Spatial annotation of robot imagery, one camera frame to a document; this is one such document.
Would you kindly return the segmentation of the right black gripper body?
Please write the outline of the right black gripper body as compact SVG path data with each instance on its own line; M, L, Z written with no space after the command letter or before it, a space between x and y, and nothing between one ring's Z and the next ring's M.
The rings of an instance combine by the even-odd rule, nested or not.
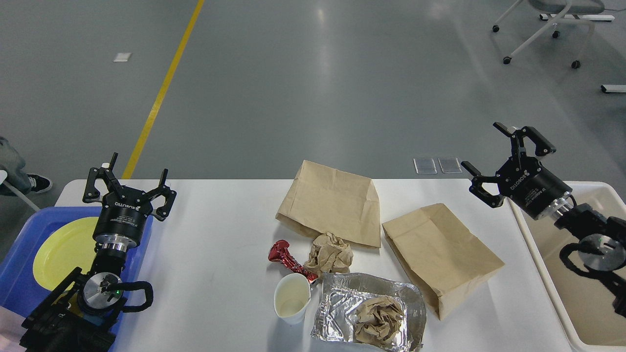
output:
M545 209L572 193L569 187L534 157L510 157L496 172L500 194L512 199L531 218L545 217Z

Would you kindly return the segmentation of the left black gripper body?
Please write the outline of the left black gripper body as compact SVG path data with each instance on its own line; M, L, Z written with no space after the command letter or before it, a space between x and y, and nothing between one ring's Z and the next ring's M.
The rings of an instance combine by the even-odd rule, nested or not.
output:
M148 216L154 209L149 202L132 203L109 193L102 200L102 210L92 238L103 249L127 252L140 245Z

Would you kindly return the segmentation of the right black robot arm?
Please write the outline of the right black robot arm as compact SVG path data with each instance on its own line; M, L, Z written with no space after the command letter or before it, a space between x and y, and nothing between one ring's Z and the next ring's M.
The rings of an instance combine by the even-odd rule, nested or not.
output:
M578 242L560 250L561 262L575 274L599 281L613 294L615 313L624 316L625 279L617 274L626 260L624 219L606 218L588 203L576 203L572 187L542 165L541 159L556 147L537 129L509 129L499 122L494 127L510 139L511 155L493 176L462 162L472 176L469 191L491 208L508 198L530 218L551 218L557 229L570 232Z

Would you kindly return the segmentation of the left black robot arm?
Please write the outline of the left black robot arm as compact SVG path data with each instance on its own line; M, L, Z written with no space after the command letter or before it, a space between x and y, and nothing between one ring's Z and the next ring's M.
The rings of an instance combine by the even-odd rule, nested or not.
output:
M101 203L92 265L87 273L74 268L25 318L20 345L28 352L107 352L119 315L141 312L154 302L150 283L125 282L121 274L148 218L164 221L177 194L166 185L167 169L152 190L121 185L112 172L117 155L92 168L86 181L83 202Z

